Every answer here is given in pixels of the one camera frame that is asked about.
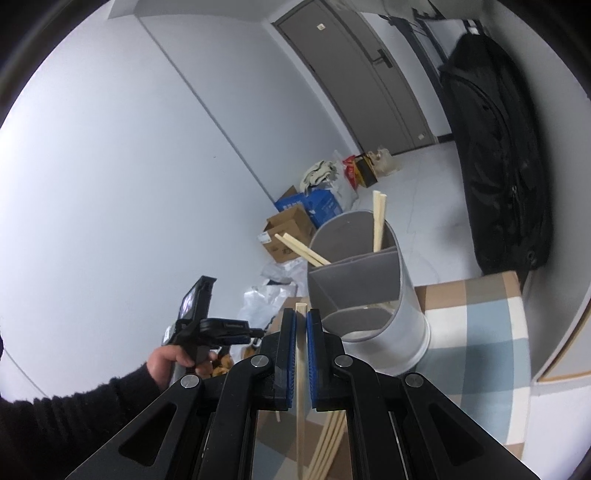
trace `small screen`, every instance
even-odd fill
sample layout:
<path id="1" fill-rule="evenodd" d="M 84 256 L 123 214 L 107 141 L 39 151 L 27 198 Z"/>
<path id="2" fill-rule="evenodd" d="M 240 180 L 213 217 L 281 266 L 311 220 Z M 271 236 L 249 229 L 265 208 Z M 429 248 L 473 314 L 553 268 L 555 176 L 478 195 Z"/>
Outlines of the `small screen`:
<path id="1" fill-rule="evenodd" d="M 185 295 L 181 309 L 178 313 L 178 318 L 182 320 L 190 320 L 193 318 L 193 310 L 195 308 L 195 290 L 196 285 L 191 288 L 191 291 Z"/>

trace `blue box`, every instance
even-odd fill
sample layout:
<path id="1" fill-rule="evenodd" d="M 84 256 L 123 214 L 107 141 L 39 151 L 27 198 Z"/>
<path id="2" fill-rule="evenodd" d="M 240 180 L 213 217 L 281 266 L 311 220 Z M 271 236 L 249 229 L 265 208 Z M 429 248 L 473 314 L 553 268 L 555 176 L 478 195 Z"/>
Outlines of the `blue box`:
<path id="1" fill-rule="evenodd" d="M 282 212 L 298 203 L 304 206 L 316 228 L 331 218 L 343 213 L 343 209 L 340 207 L 339 202 L 336 201 L 332 192 L 321 189 L 312 190 L 308 195 L 296 193 L 295 195 L 281 198 L 275 202 L 275 207 Z"/>

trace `chopstick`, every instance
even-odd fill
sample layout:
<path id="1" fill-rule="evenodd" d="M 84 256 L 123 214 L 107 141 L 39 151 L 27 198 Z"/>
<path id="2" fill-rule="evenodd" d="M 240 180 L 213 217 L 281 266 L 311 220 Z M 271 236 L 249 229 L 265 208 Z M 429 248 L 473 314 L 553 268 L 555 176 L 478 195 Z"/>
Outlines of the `chopstick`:
<path id="1" fill-rule="evenodd" d="M 309 256 L 314 258 L 316 261 L 320 262 L 322 265 L 330 265 L 330 262 L 327 259 L 321 257 L 319 254 L 314 252 L 314 250 L 305 246 L 302 242 L 300 242 L 297 238 L 291 236 L 289 233 L 284 233 L 283 238 L 288 242 L 291 242 L 294 245 L 298 246 L 301 250 L 306 251 L 306 253 L 308 253 Z"/>
<path id="2" fill-rule="evenodd" d="M 324 454 L 324 444 L 327 442 L 327 436 L 330 437 L 333 434 L 336 421 L 336 412 L 328 412 L 324 425 L 322 425 L 322 431 L 320 432 L 320 438 L 318 439 L 318 444 L 316 444 L 314 455 L 312 455 L 312 460 L 308 466 L 308 472 L 306 475 L 307 480 L 311 480 L 312 476 L 316 473 L 317 465 L 320 463 L 320 454 Z"/>
<path id="3" fill-rule="evenodd" d="M 382 249 L 387 196 L 374 190 L 374 252 Z"/>
<path id="4" fill-rule="evenodd" d="M 289 240 L 289 238 L 285 237 L 285 235 L 281 236 L 278 233 L 276 233 L 275 238 L 277 238 L 285 246 L 291 248 L 299 256 L 301 256 L 302 258 L 305 258 L 309 263 L 311 263 L 315 267 L 321 267 L 322 265 L 328 265 L 330 263 L 330 262 L 328 262 L 328 260 L 321 257 L 319 254 L 317 254 L 313 250 L 310 250 L 307 246 L 305 246 L 303 243 L 301 243 L 300 241 L 293 238 L 291 235 L 290 235 L 290 237 L 293 238 L 293 240 L 295 240 L 296 243 L 294 243 L 292 240 Z M 326 263 L 322 263 L 322 262 L 318 261 L 318 258 L 321 258 L 322 261 L 326 262 Z"/>
<path id="5" fill-rule="evenodd" d="M 308 304 L 295 304 L 295 461 L 297 478 L 304 478 L 304 446 L 306 426 L 306 319 Z"/>
<path id="6" fill-rule="evenodd" d="M 328 425 L 326 435 L 316 445 L 314 456 L 317 458 L 314 465 L 310 464 L 306 480 L 324 480 L 332 466 L 336 452 L 339 450 L 347 426 L 347 417 L 344 410 L 330 412 L 327 416 L 325 426 Z"/>

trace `person's arm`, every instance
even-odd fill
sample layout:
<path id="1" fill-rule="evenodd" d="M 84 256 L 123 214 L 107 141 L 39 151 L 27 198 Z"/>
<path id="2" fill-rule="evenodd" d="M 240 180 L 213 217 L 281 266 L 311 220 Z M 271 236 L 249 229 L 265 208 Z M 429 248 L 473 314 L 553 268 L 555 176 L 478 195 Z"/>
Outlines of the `person's arm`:
<path id="1" fill-rule="evenodd" d="M 166 389 L 174 361 L 194 365 L 182 348 L 168 345 L 156 349 L 135 372 L 87 393 L 32 404 L 0 400 L 3 434 L 34 474 L 63 479 Z M 210 370 L 209 362 L 197 372 Z"/>

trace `plaid fabric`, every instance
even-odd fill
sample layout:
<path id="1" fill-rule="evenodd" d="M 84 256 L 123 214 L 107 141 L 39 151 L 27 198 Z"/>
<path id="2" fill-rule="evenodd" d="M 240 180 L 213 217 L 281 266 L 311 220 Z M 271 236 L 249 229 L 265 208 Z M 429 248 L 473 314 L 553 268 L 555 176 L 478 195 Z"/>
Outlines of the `plaid fabric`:
<path id="1" fill-rule="evenodd" d="M 517 276 L 418 287 L 417 294 L 431 342 L 415 370 L 521 456 L 531 371 Z"/>
<path id="2" fill-rule="evenodd" d="M 431 327 L 421 372 L 497 441 L 520 458 L 530 399 L 530 352 L 525 313 L 513 272 L 417 287 Z M 310 463 L 326 413 L 307 406 L 306 451 Z M 296 471 L 295 413 L 259 413 L 253 478 L 291 480 Z M 344 436 L 329 471 L 350 480 L 349 439 Z"/>

